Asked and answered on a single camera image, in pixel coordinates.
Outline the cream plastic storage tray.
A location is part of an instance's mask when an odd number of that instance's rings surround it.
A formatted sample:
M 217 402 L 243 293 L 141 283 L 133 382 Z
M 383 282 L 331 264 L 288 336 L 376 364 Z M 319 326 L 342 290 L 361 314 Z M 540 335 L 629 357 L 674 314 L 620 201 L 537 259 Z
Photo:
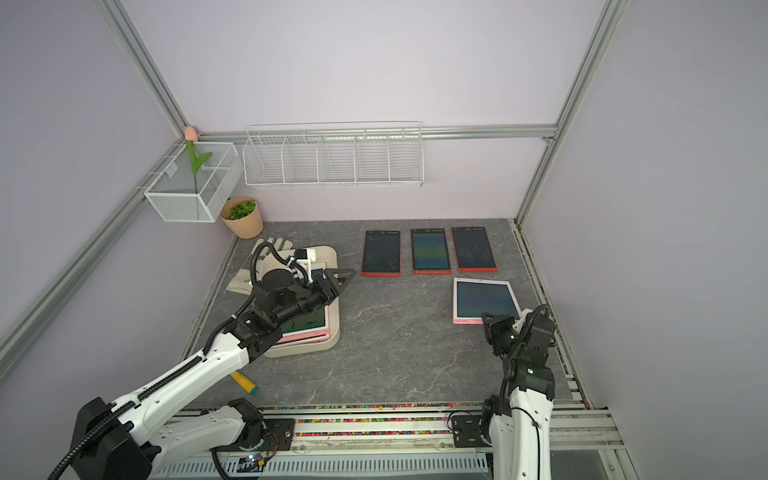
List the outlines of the cream plastic storage tray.
M 336 250 L 330 246 L 315 246 L 316 260 L 323 263 L 326 268 L 336 268 L 338 257 Z M 335 300 L 328 306 L 328 322 L 330 326 L 330 338 L 326 341 L 317 341 L 299 345 L 275 345 L 266 353 L 267 358 L 280 358 L 293 355 L 307 354 L 329 350 L 334 347 L 340 338 L 339 301 Z

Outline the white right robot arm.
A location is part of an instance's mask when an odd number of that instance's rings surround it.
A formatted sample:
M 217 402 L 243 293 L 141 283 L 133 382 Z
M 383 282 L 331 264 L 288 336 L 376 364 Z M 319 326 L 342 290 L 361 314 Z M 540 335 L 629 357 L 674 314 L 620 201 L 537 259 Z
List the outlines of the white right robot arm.
M 485 401 L 481 417 L 493 477 L 549 479 L 555 377 L 547 361 L 556 333 L 550 307 L 541 304 L 518 318 L 485 313 L 482 320 L 486 341 L 502 362 L 499 392 Z

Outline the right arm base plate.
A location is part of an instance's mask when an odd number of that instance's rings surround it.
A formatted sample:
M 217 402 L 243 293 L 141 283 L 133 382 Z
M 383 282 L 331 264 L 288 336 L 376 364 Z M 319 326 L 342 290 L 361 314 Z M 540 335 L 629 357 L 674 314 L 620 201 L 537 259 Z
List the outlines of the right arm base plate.
M 483 425 L 482 416 L 465 411 L 451 412 L 446 425 L 457 448 L 491 447 L 487 428 Z

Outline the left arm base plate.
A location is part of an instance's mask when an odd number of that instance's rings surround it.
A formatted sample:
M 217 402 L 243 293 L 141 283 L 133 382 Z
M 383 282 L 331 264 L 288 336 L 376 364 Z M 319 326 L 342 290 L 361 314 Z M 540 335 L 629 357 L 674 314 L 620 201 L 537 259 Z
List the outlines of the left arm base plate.
M 238 449 L 245 452 L 282 452 L 289 451 L 294 439 L 296 421 L 292 418 L 263 420 L 259 427 L 246 428 L 246 437 Z

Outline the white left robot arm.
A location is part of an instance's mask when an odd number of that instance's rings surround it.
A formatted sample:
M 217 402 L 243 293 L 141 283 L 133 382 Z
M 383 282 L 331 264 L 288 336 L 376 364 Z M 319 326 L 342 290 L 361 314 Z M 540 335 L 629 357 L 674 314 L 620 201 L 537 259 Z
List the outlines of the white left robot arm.
M 311 280 L 272 270 L 203 348 L 160 378 L 113 402 L 95 398 L 78 412 L 70 450 L 50 473 L 73 468 L 81 479 L 146 479 L 162 468 L 223 447 L 254 450 L 269 432 L 245 399 L 175 425 L 167 422 L 209 387 L 276 345 L 287 322 L 331 305 L 355 276 L 327 268 Z

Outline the black frame writing tablet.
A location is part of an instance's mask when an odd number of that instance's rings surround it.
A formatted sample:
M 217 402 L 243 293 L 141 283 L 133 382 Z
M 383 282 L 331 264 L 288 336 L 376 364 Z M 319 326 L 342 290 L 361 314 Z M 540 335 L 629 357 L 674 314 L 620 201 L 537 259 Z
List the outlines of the black frame writing tablet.
M 391 230 L 367 231 L 361 275 L 399 277 L 401 275 L 401 233 Z

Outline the small red writing tablet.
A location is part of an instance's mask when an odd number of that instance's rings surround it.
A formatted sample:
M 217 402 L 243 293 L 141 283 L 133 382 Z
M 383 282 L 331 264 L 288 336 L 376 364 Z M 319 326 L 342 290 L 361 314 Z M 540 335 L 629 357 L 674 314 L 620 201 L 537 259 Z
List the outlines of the small red writing tablet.
M 484 227 L 452 227 L 451 233 L 460 272 L 498 271 Z

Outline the white writing tablet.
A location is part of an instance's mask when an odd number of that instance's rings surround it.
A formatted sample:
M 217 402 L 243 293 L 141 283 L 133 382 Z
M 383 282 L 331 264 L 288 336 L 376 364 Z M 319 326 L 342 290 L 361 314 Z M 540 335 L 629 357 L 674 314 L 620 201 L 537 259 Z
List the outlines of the white writing tablet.
M 520 319 L 520 306 L 507 281 L 453 279 L 454 324 L 482 324 L 484 314 Z

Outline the large red writing tablet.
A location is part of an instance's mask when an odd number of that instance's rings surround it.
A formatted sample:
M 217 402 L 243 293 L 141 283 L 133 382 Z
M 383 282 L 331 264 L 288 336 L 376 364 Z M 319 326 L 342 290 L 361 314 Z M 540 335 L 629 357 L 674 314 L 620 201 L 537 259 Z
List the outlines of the large red writing tablet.
M 447 237 L 444 229 L 412 229 L 412 271 L 420 275 L 451 274 Z

